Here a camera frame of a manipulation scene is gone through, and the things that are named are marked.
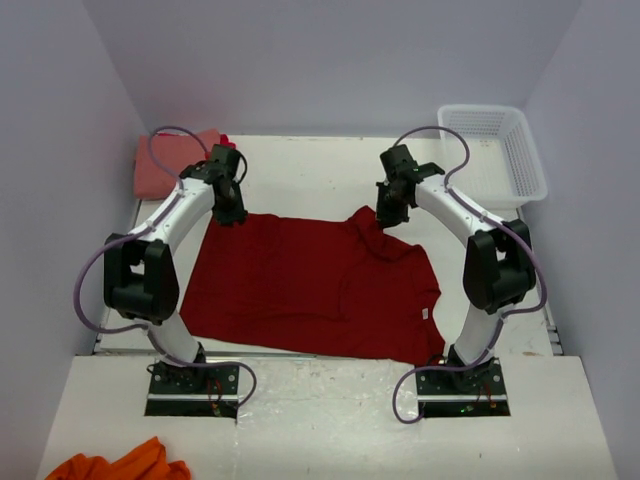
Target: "white enclosure wall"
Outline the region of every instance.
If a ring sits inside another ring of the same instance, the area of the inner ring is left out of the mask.
[[[580,0],[85,0],[147,128],[379,134],[522,106]]]
[[[585,0],[526,108],[550,192],[527,220],[624,479],[640,478],[639,20],[637,0]]]
[[[0,477],[34,478],[73,355],[75,275],[131,219],[142,124],[82,3],[0,7]],[[85,287],[99,318],[99,272]]]

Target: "white laundry basket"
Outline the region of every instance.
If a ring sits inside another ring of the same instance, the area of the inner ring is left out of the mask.
[[[444,105],[438,123],[460,133],[469,144],[469,164],[451,183],[489,209],[517,208],[547,196],[547,183],[524,114],[494,105]],[[464,149],[441,132],[445,170],[464,160]]]

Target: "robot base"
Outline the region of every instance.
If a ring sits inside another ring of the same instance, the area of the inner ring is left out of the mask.
[[[496,358],[464,374],[418,373],[416,386],[423,418],[510,415],[502,368]]]
[[[200,352],[196,362],[204,362]],[[237,418],[236,366],[183,368],[157,362],[151,373],[145,416]]]

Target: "white table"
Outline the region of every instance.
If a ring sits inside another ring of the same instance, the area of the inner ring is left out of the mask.
[[[384,178],[379,156],[393,142],[391,138],[275,136],[237,136],[233,140],[249,161],[242,194],[250,212],[331,221],[344,221],[363,205],[375,209],[375,182]],[[419,163],[435,161],[450,168],[459,161],[444,160],[438,140],[410,139],[407,144]],[[142,202],[138,221],[145,220],[159,203]],[[515,210],[495,213],[507,219],[517,217]],[[420,244],[427,252],[442,291],[434,318],[444,339],[451,343],[460,334],[468,307],[462,288],[464,248],[428,213],[416,209],[410,216],[408,224],[389,229],[387,233],[407,243]],[[210,219],[211,215],[203,217],[175,252],[180,305]],[[537,300],[537,292],[530,292],[523,305],[533,305]],[[128,324],[129,321],[117,312],[109,312],[107,327]],[[199,340],[209,353],[299,355],[214,339]],[[103,337],[97,351],[151,352],[151,347],[143,334],[134,331]],[[499,356],[512,353],[552,355],[544,314],[523,315],[508,322],[496,352]]]
[[[234,140],[250,162],[243,184],[250,211],[334,221],[374,206],[374,184],[383,176],[378,155],[390,144],[373,138]],[[409,144],[419,161],[438,160],[437,142]],[[145,202],[140,218],[156,205]],[[434,316],[451,342],[467,309],[464,249],[427,213],[414,210],[411,217],[390,233],[425,247],[443,292]],[[175,252],[182,291],[208,221],[202,219]],[[533,292],[526,302],[535,301]],[[107,321],[109,327],[125,323],[113,313]],[[169,460],[185,460],[195,480],[616,478],[580,359],[551,355],[543,314],[509,322],[497,346],[512,416],[410,426],[395,420],[390,405],[408,365],[202,341],[208,352],[225,359],[235,354],[256,371],[258,389],[237,424],[144,417],[151,349],[137,333],[108,336],[100,351],[126,355],[74,359],[38,478],[78,452],[113,461],[155,435]],[[239,378],[245,394],[248,376]],[[405,417],[416,414],[413,379],[405,383],[399,407]]]
[[[194,480],[616,478],[579,358],[501,357],[511,417],[402,425],[391,361],[247,358],[259,379],[237,425],[144,417],[147,356],[77,357],[39,479],[78,452],[110,461],[152,436]],[[247,375],[240,376],[241,393]],[[415,415],[415,382],[400,411]]]

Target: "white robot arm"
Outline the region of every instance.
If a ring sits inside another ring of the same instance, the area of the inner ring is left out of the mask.
[[[449,361],[459,366],[471,365],[482,356],[490,361],[491,348],[485,350],[492,347],[502,313],[522,301],[536,282],[526,253],[491,224],[504,225],[531,246],[527,226],[520,220],[505,222],[459,191],[455,199],[445,185],[444,171],[434,163],[418,165],[406,145],[394,146],[380,158],[387,174],[378,184],[376,215],[380,226],[406,222],[409,207],[419,207],[435,216],[467,248],[463,284],[470,305]],[[483,216],[472,215],[460,199]]]
[[[155,346],[168,354],[163,359],[166,363],[175,363],[171,358],[193,363],[202,357],[200,345],[176,309],[179,287],[172,253],[208,211],[222,225],[244,222],[247,212],[234,180],[240,158],[235,149],[214,146],[209,159],[185,169],[180,174],[182,185],[176,185],[163,204],[128,233],[136,240],[105,252],[106,305],[145,325]],[[111,235],[107,242],[119,237]],[[144,271],[137,273],[132,267],[140,264]]]

